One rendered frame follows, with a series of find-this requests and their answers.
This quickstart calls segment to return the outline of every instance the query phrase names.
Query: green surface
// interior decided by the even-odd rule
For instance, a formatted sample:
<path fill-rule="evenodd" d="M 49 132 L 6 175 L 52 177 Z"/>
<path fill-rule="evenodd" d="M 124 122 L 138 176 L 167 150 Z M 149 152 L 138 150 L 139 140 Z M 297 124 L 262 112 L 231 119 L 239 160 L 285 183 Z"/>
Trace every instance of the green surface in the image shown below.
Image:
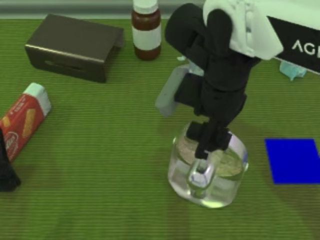
<path fill-rule="evenodd" d="M 106 84 L 31 67 L 24 43 L 40 21 L 0 20 L 1 114 L 31 82 L 53 104 L 14 163 L 21 187 L 0 194 L 0 240 L 320 240 L 320 187 L 273 185 L 264 147 L 266 137 L 320 142 L 320 77 L 290 82 L 276 60 L 252 71 L 231 126 L 250 166 L 234 203 L 209 210 L 167 181 L 174 134 L 197 119 L 154 107 L 178 54 L 164 43 L 159 59 L 139 61 L 127 20 L 98 22 L 126 33 Z"/>

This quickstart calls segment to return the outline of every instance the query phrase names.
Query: black label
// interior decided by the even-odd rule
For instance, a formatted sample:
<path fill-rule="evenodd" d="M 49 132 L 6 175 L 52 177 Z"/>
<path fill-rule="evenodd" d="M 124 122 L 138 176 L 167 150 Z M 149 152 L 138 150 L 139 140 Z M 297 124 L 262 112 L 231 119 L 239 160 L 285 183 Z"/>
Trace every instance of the black label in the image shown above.
<path fill-rule="evenodd" d="M 277 57 L 320 74 L 320 30 L 270 16 L 268 19 L 284 48 Z"/>

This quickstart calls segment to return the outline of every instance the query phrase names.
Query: brown box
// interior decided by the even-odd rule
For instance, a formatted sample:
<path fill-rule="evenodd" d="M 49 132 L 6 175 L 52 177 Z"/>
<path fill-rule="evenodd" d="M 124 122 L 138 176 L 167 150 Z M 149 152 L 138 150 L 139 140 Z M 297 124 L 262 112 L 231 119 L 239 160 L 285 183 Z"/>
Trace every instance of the brown box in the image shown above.
<path fill-rule="evenodd" d="M 24 48 L 37 69 L 104 83 L 109 53 L 123 46 L 122 28 L 49 14 Z"/>

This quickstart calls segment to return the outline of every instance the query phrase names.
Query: teal object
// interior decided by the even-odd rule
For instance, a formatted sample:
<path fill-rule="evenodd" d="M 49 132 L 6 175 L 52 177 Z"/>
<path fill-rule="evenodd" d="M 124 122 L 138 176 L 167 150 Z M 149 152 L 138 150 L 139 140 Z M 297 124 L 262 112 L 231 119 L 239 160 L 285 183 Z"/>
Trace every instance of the teal object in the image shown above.
<path fill-rule="evenodd" d="M 290 81 L 293 81 L 295 78 L 303 78 L 307 70 L 301 66 L 282 61 L 280 64 L 280 72 L 289 77 Z"/>

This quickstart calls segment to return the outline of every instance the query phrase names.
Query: brown jar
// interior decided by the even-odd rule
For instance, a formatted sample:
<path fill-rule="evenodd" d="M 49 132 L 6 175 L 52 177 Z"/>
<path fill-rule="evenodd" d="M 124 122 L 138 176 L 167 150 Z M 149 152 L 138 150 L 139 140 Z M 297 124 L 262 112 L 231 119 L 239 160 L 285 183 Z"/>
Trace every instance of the brown jar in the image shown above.
<path fill-rule="evenodd" d="M 135 55 L 156 59 L 161 52 L 161 14 L 158 0 L 133 0 L 132 37 Z"/>

